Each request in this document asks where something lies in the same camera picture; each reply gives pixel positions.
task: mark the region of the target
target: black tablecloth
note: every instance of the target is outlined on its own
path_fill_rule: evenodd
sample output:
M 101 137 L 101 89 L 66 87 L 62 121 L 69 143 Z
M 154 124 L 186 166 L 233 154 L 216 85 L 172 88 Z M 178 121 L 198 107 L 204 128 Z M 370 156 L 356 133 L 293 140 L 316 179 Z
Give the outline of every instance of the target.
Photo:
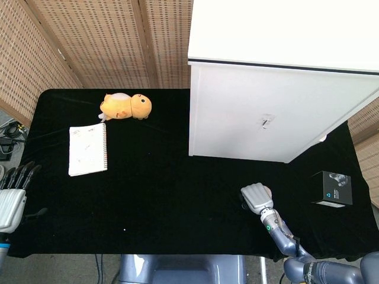
M 69 127 L 99 123 L 106 93 L 142 93 L 147 120 L 107 121 L 108 170 L 70 177 Z M 11 235 L 11 256 L 33 253 L 253 254 L 279 250 L 240 188 L 262 182 L 302 245 L 316 257 L 379 250 L 368 186 L 346 123 L 290 164 L 188 156 L 189 90 L 59 89 L 41 94 L 21 163 L 43 166 L 28 192 L 36 221 Z M 309 177 L 350 175 L 354 205 L 311 204 Z

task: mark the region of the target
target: stuffed animal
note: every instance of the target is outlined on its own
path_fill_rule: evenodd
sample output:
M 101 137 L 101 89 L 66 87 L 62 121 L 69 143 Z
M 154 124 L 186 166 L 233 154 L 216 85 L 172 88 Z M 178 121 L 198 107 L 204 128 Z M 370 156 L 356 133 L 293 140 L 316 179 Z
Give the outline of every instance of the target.
M 112 118 L 122 120 L 129 117 L 142 120 L 148 118 L 152 111 L 152 102 L 149 98 L 139 93 L 132 97 L 126 93 L 106 94 L 104 101 L 100 105 L 100 110 L 102 111 L 99 114 L 101 122 Z

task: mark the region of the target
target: black box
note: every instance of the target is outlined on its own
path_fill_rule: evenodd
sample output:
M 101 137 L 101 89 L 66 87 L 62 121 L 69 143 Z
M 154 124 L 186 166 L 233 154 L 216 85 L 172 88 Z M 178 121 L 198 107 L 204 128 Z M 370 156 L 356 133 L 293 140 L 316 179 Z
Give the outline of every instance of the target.
M 313 175 L 311 180 L 313 203 L 331 207 L 353 204 L 350 176 L 322 171 Z

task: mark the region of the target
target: notebook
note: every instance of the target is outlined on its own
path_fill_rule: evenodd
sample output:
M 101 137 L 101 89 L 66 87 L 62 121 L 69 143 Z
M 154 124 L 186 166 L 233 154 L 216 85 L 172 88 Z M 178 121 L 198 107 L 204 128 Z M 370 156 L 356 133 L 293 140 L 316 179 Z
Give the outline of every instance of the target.
M 79 176 L 107 170 L 105 123 L 70 127 L 69 175 Z

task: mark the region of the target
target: gray floor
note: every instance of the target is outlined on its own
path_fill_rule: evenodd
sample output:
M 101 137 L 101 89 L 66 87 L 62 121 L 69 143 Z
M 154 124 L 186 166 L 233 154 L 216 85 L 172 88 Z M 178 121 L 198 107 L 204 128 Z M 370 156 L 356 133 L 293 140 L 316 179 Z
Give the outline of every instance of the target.
M 0 111 L 0 125 L 8 120 Z M 6 169 L 18 166 L 23 148 L 12 155 L 9 162 L 0 162 Z M 379 226 L 379 210 L 373 207 Z M 248 284 L 261 282 L 259 257 L 246 256 L 246 274 Z M 360 260 L 349 263 L 346 260 L 328 259 L 359 267 Z M 118 254 L 105 254 L 103 258 L 104 283 L 111 283 L 120 266 Z M 283 261 L 274 263 L 266 259 L 268 284 L 277 284 L 283 273 Z M 34 254 L 25 259 L 7 257 L 0 284 L 96 284 L 97 266 L 93 254 Z

